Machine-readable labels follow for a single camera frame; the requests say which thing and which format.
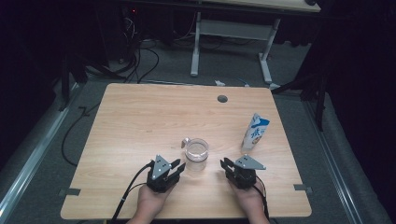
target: person's hand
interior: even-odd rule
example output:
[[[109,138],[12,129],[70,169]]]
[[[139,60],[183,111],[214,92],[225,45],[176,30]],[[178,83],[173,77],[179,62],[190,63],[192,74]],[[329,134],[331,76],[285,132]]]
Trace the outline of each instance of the person's hand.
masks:
[[[156,193],[143,185],[139,189],[136,212],[127,224],[149,224],[163,210],[166,198],[174,187],[165,193]]]
[[[241,206],[242,210],[247,215],[250,224],[269,224],[269,220],[265,217],[262,196],[254,188],[250,189],[239,189],[232,182],[228,181],[235,197]],[[261,192],[264,191],[262,183],[256,181],[256,186]]]

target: desk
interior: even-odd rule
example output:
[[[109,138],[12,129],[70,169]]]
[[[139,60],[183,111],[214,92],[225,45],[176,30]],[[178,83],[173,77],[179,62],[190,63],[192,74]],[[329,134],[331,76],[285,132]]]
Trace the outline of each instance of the desk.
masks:
[[[283,1],[262,1],[262,0],[201,0],[208,3],[221,3],[229,5],[239,5],[246,7],[269,7],[280,10],[296,10],[302,12],[320,12],[318,5],[309,6],[304,0],[283,0]],[[276,31],[280,23],[280,18],[274,20],[273,24],[247,24],[228,21],[201,20],[201,12],[197,13],[195,28],[195,45],[192,54],[191,76],[198,76],[199,55],[200,55],[200,35],[220,35],[227,37],[237,37],[246,39],[265,40],[263,51],[259,53],[259,60],[262,67],[262,75],[266,83],[271,84],[272,78],[268,69],[267,57],[274,42]]]
[[[228,97],[227,103],[218,101]],[[267,189],[271,217],[311,214],[288,139],[272,93],[264,88],[110,84],[92,125],[71,189],[65,219],[111,219],[134,175],[154,160],[185,160],[181,141],[203,138],[209,144],[206,168],[185,170],[158,218],[237,218],[239,209],[219,161],[242,156],[241,141],[253,114],[271,120],[262,140],[249,154],[267,169],[257,171]],[[147,170],[135,181],[146,182]],[[119,218],[136,209],[138,189],[131,191]]]

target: wire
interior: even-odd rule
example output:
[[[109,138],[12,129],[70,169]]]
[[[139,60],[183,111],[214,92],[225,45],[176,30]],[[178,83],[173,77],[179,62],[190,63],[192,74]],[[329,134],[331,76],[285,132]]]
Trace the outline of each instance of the wire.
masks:
[[[131,19],[129,19],[129,18],[124,18],[124,19],[127,20],[128,22],[130,22],[128,28],[126,28],[126,31],[128,32],[129,28],[131,28],[132,25],[134,26],[134,22],[131,21]],[[135,28],[132,30],[131,40],[134,39],[134,32],[135,32]]]
[[[250,87],[250,85],[244,80],[244,79],[242,79],[242,78],[237,78],[239,81],[241,81],[241,82],[243,82],[243,83],[245,83],[245,87]]]
[[[148,50],[148,51],[152,52],[152,53],[157,57],[157,62],[154,64],[154,66],[153,66],[150,70],[147,71],[147,73],[145,73],[141,78],[139,78],[139,79],[137,80],[137,83],[138,83],[138,84],[142,81],[143,77],[145,77],[145,76],[148,75],[152,70],[154,70],[154,69],[157,67],[158,63],[160,62],[160,56],[159,56],[154,50],[152,50],[152,49],[145,49],[145,50]]]
[[[141,186],[141,185],[145,185],[145,184],[147,184],[147,183],[137,184],[137,185],[135,185],[133,188],[129,189],[129,192],[131,192],[134,188],[136,188],[136,187],[138,187],[138,186]]]
[[[126,39],[126,45],[129,45],[129,39],[128,39],[128,35],[123,33],[125,35],[125,39]]]
[[[268,220],[270,220],[270,215],[268,212],[268,205],[267,205],[267,199],[266,199],[266,195],[267,195],[267,190],[265,189],[265,185],[264,182],[262,182],[262,186],[264,187],[264,192],[262,192],[261,190],[259,190],[256,186],[253,185],[253,188],[255,190],[257,190],[257,192],[259,192],[259,194],[262,196],[262,204],[264,205],[264,214],[267,217]]]
[[[249,44],[252,44],[252,43],[255,43],[255,42],[257,42],[257,40],[256,39],[249,39],[249,40],[247,40],[246,42],[243,42],[243,43],[238,43],[238,42],[235,42],[235,41],[231,41],[231,40],[227,40],[227,39],[224,39],[223,40],[225,43],[228,43],[228,44],[234,44],[234,45],[249,45]]]
[[[178,42],[174,41],[173,43],[176,44],[176,45],[182,46],[182,47],[191,46],[191,45],[194,44],[194,41],[193,41],[193,40],[189,40],[189,39],[192,38],[192,37],[193,37],[193,35],[190,36],[189,38],[185,38],[185,39],[182,39],[182,40],[178,40]],[[180,44],[179,42],[182,42],[182,41],[183,41],[183,42],[188,42],[188,44]]]
[[[210,41],[210,39],[214,39],[214,40],[219,39],[219,43],[218,43],[217,46],[215,46],[215,47],[213,47],[213,48],[204,47],[203,43],[200,43],[200,47],[201,47],[202,49],[209,49],[209,50],[218,49],[218,48],[220,48],[220,47],[222,46],[222,44],[223,44],[223,38],[222,38],[221,36],[209,36],[209,35],[204,35],[204,36],[206,37],[206,40],[209,42],[209,44],[211,44],[210,42],[212,42],[212,43],[215,42],[215,41]]]
[[[139,79],[139,75],[137,74],[137,67],[138,67],[139,64],[140,64],[140,58],[141,58],[141,55],[140,55],[140,48],[138,49],[137,54],[138,54],[138,57],[137,57],[137,64],[134,66],[134,70],[131,72],[131,74],[129,74],[129,76],[128,76],[127,78],[125,78],[124,83],[126,83],[126,82],[129,82],[129,83],[130,83],[130,82],[134,79],[134,75],[136,75],[136,80]]]
[[[146,164],[145,166],[143,166],[142,169],[140,169],[140,170],[136,173],[136,175],[135,175],[134,178],[132,179],[131,183],[129,184],[128,188],[125,190],[125,192],[124,192],[124,194],[123,194],[123,196],[122,196],[122,198],[121,198],[121,200],[120,200],[119,206],[117,207],[116,212],[114,213],[113,218],[111,218],[110,224],[114,223],[114,222],[117,220],[117,216],[119,215],[120,210],[121,210],[123,204],[125,203],[125,200],[126,200],[126,198],[128,197],[129,192],[132,190],[132,189],[131,189],[131,186],[134,184],[134,181],[137,179],[137,177],[138,177],[144,170],[146,170],[147,168],[149,168],[150,166],[152,166],[153,163],[154,163],[154,161],[149,162],[148,164]]]
[[[69,127],[69,129],[67,130],[66,134],[64,135],[64,140],[62,141],[62,145],[61,145],[62,157],[64,158],[64,160],[65,160],[67,163],[69,163],[69,164],[72,165],[72,166],[76,166],[76,167],[77,167],[77,164],[74,163],[74,162],[72,162],[72,161],[70,161],[70,160],[67,158],[67,156],[66,156],[66,154],[65,154],[65,152],[64,152],[64,144],[65,144],[65,142],[66,142],[66,138],[67,138],[67,136],[70,134],[70,132],[72,131],[72,129],[76,126],[76,124],[77,124],[81,119],[83,119],[84,117],[89,116],[89,115],[90,115],[89,113],[90,113],[91,111],[93,111],[97,106],[99,106],[99,104],[100,104],[100,103],[94,105],[94,106],[91,107],[89,110],[86,110],[87,108],[84,107],[84,106],[80,106],[79,109],[83,109],[81,115],[79,116],[78,119],[76,119],[76,120],[72,123],[72,125]]]
[[[119,74],[119,73],[126,72],[126,71],[128,71],[129,69],[131,69],[134,66],[135,62],[136,62],[136,60],[135,60],[135,57],[133,56],[131,58],[131,60],[129,61],[129,63],[125,67],[122,67],[121,69],[118,69],[118,70],[114,71],[113,73]],[[95,76],[99,76],[99,77],[105,77],[106,76],[106,74],[101,73],[101,72],[92,71],[88,67],[85,68],[85,71],[87,73],[89,73],[89,74],[92,74],[92,75],[95,75]]]
[[[194,36],[194,35],[191,35],[191,36],[188,36],[188,35],[191,33],[192,27],[194,27],[194,22],[195,22],[196,16],[197,16],[197,13],[195,12],[194,13],[194,17],[192,18],[192,22],[191,22],[191,26],[190,26],[189,31],[185,35],[183,35],[181,38],[175,39],[176,41],[183,40],[183,39],[188,39],[188,38]]]

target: robotic hand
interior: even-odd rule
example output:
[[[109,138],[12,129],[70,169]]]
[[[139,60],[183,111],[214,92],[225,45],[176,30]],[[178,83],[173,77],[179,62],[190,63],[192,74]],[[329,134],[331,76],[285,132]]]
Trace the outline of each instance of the robotic hand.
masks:
[[[148,172],[147,186],[154,192],[165,193],[174,186],[180,179],[180,174],[184,171],[186,163],[181,164],[177,170],[169,174],[180,164],[180,160],[168,163],[162,156],[157,155],[155,162],[150,165],[151,170]]]
[[[224,158],[224,161],[220,160],[220,165],[225,170],[225,176],[239,189],[253,187],[256,183],[256,170],[266,169],[249,155],[244,155],[235,162]]]

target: table leg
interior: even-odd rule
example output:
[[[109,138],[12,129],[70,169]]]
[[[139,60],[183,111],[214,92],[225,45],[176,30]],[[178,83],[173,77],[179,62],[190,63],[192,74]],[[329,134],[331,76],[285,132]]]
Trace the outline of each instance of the table leg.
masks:
[[[197,12],[197,22],[195,27],[195,46],[194,46],[194,52],[192,54],[192,63],[191,63],[192,77],[198,77],[200,34],[201,34],[201,12]]]
[[[262,75],[264,76],[264,81],[268,84],[272,83],[272,78],[271,78],[270,70],[268,69],[267,57],[268,57],[268,53],[270,52],[271,46],[274,42],[279,23],[280,23],[280,19],[276,19],[274,21],[273,27],[271,29],[271,32],[267,40],[267,45],[265,46],[262,53],[259,53],[260,64],[262,66]]]

